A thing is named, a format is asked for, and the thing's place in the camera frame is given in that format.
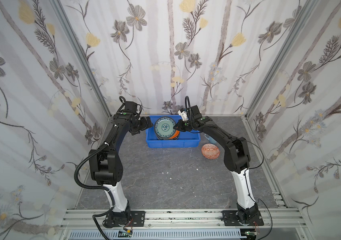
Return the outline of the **orange plate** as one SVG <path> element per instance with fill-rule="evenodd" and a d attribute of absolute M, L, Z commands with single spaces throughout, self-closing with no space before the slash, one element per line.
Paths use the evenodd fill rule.
<path fill-rule="evenodd" d="M 176 140 L 179 137 L 179 135 L 180 135 L 180 131 L 176 130 L 175 133 L 171 137 L 168 138 L 168 140 Z"/>

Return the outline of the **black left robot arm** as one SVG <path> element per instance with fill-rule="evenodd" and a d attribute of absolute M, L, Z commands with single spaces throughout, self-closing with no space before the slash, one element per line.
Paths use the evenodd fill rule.
<path fill-rule="evenodd" d="M 119 157 L 119 149 L 127 133 L 139 134 L 153 126 L 149 117 L 140 117 L 130 112 L 117 112 L 111 121 L 112 127 L 102 146 L 91 150 L 89 159 L 91 179 L 97 183 L 97 188 L 107 195 L 111 213 L 107 214 L 109 221 L 121 224 L 130 221 L 131 213 L 125 197 L 121 179 L 123 165 Z"/>

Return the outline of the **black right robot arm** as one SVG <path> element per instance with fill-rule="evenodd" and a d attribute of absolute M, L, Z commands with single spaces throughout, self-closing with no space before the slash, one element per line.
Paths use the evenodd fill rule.
<path fill-rule="evenodd" d="M 248 141 L 243 137 L 238 138 L 227 133 L 212 118 L 202 116 L 197 106 L 179 110 L 178 115 L 182 119 L 174 126 L 175 130 L 203 132 L 212 137 L 224 149 L 224 164 L 231 172 L 237 190 L 236 218 L 238 222 L 243 226 L 250 224 L 262 226 L 264 222 L 249 180 Z"/>

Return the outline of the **green blue floral plate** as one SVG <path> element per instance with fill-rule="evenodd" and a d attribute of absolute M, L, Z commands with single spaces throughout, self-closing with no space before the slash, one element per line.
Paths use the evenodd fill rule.
<path fill-rule="evenodd" d="M 175 133 L 176 122 L 170 117 L 160 117 L 154 125 L 154 132 L 159 140 L 168 140 Z"/>

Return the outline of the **red patterned small bowl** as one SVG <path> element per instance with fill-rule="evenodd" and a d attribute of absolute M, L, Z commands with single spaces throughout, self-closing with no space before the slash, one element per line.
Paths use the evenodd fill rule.
<path fill-rule="evenodd" d="M 201 149 L 202 155 L 209 160 L 215 160 L 220 156 L 219 148 L 214 144 L 204 144 Z"/>

